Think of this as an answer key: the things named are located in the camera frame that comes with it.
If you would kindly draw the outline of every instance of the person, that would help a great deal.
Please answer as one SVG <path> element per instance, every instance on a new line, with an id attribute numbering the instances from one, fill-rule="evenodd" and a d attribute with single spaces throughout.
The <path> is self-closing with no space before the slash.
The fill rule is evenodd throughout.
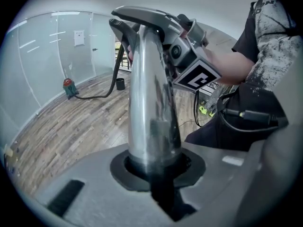
<path id="1" fill-rule="evenodd" d="M 233 52 L 217 55 L 205 49 L 208 60 L 222 74 L 219 82 L 239 85 L 236 95 L 226 102 L 226 108 L 285 117 L 272 91 L 292 65 L 301 45 L 298 27 L 280 0 L 251 3 L 244 31 L 232 48 Z M 238 117 L 226 116 L 225 119 L 238 129 L 264 128 L 260 123 Z M 215 114 L 206 125 L 189 134 L 185 142 L 247 151 L 253 142 L 266 139 L 270 133 L 272 131 L 235 131 Z"/>

